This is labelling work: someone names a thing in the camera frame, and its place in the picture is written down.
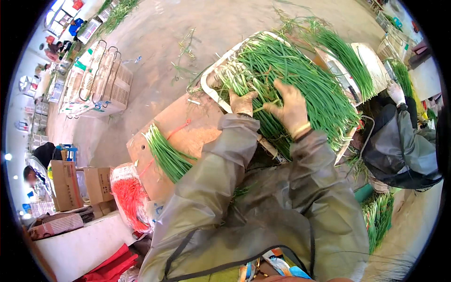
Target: yellow bag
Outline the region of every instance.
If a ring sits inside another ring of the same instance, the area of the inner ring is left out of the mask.
[[[50,179],[53,179],[53,172],[52,172],[52,165],[49,164],[48,168],[47,168],[47,175],[49,176]]]
[[[417,106],[417,117],[419,120],[421,120],[422,118],[424,120],[428,120],[428,115],[424,111],[423,104],[421,103],[420,98],[418,98],[415,87],[413,86],[412,82],[410,82],[410,84],[412,85],[412,96],[414,97],[415,104]]]

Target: hair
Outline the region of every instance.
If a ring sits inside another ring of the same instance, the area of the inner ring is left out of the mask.
[[[26,166],[23,169],[23,180],[27,180],[27,176],[30,174],[30,172],[34,171],[34,169],[31,166]]]

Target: gloved hand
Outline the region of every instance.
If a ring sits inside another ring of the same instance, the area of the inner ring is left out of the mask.
[[[299,89],[293,85],[283,84],[278,79],[274,80],[274,87],[282,96],[283,108],[271,103],[265,103],[263,107],[280,120],[293,140],[297,140],[310,130],[305,99]]]
[[[230,107],[232,108],[232,113],[242,113],[252,117],[252,99],[256,98],[257,95],[257,91],[252,91],[240,97],[236,95],[233,89],[229,89]]]
[[[402,88],[392,79],[387,81],[387,92],[393,102],[396,103],[396,107],[399,107],[401,103],[405,104],[405,97]]]

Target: window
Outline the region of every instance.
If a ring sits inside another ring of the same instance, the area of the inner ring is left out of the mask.
[[[34,97],[36,93],[38,80],[29,76],[24,75],[19,80],[19,89],[24,95]]]
[[[47,13],[44,25],[57,38],[63,33],[64,26],[77,14],[77,10],[72,8],[73,4],[71,0],[57,0]]]

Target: gray raincoat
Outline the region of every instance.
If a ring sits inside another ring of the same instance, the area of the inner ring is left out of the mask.
[[[335,171],[326,135],[311,130],[292,144],[292,163],[245,176],[259,127],[248,116],[221,118],[221,135],[203,146],[166,203],[139,281],[201,277],[275,247],[318,281],[361,278],[368,234],[359,203]],[[238,185],[249,192],[229,207]]]
[[[376,132],[362,153],[374,176],[393,187],[424,189],[438,183],[435,130],[412,128],[405,105]]]

